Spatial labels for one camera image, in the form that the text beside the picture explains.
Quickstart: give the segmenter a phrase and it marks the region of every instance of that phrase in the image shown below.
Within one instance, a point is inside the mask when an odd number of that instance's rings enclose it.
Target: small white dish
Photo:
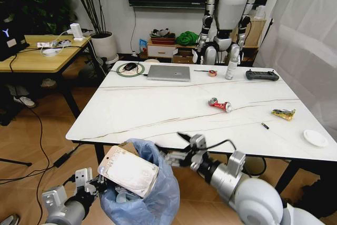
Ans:
[[[307,129],[304,130],[303,135],[308,142],[317,147],[326,147],[329,144],[327,139],[317,131]]]

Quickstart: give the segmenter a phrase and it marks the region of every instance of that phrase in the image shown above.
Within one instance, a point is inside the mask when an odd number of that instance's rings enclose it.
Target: white wall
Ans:
[[[130,39],[134,27],[133,8],[128,5],[128,0],[101,0],[107,30],[116,36],[117,51],[130,53]],[[92,27],[80,0],[72,0],[78,22],[82,28]],[[154,28],[169,28],[179,36],[185,31],[199,34],[202,26],[204,11],[201,9],[172,9],[172,8],[140,8],[136,7],[136,29],[132,40],[132,48],[139,52],[139,39],[148,40],[149,33]]]

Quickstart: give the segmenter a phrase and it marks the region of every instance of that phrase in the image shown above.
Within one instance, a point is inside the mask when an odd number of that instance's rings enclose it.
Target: marble tabletop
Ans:
[[[125,64],[118,61],[113,70]],[[146,63],[150,65],[170,63]],[[311,114],[302,101],[280,79],[248,80],[245,72],[271,69],[238,67],[233,80],[224,78],[227,66],[174,64],[190,67],[190,82],[147,80],[146,76],[122,77],[109,72],[66,138],[87,143],[118,144],[129,138],[151,140],[156,144],[182,149],[187,143],[176,133],[202,133],[207,146],[231,139],[248,155],[337,161],[337,143]],[[194,70],[217,70],[216,77]],[[208,105],[216,97],[231,102],[226,113]],[[271,114],[273,109],[296,109],[294,119],[286,121]],[[269,129],[261,125],[264,122]],[[308,143],[303,131],[318,131],[329,142],[324,148]],[[213,152],[233,152],[229,143]]]

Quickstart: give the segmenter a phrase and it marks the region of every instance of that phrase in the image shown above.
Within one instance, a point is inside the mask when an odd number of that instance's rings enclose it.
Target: computer mouse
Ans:
[[[133,70],[134,68],[137,67],[137,64],[136,63],[128,63],[124,66],[124,70],[125,71],[130,71],[130,70]]]

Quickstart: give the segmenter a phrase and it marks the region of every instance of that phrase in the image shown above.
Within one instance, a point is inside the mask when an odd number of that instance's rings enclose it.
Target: blue plastic bag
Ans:
[[[144,199],[116,203],[114,189],[101,194],[101,207],[116,224],[171,224],[179,209],[180,191],[171,167],[165,163],[153,142],[129,139],[140,157],[159,167],[157,181]]]

